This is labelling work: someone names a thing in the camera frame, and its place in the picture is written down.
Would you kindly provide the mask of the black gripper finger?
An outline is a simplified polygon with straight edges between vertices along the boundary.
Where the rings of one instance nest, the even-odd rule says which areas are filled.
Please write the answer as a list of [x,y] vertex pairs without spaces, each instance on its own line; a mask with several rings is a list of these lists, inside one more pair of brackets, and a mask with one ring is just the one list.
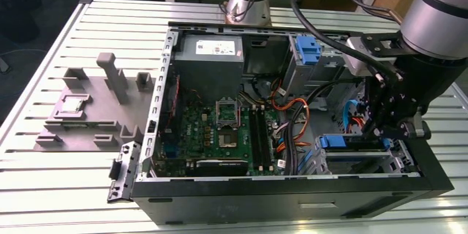
[[388,139],[430,139],[432,132],[421,114],[402,118],[396,123],[384,124],[378,128],[378,136]]
[[378,106],[381,103],[384,92],[384,82],[380,82],[374,77],[365,78],[365,99],[366,99],[366,115],[368,120],[362,127],[362,136],[364,138],[369,138],[373,135],[373,129],[377,119]]

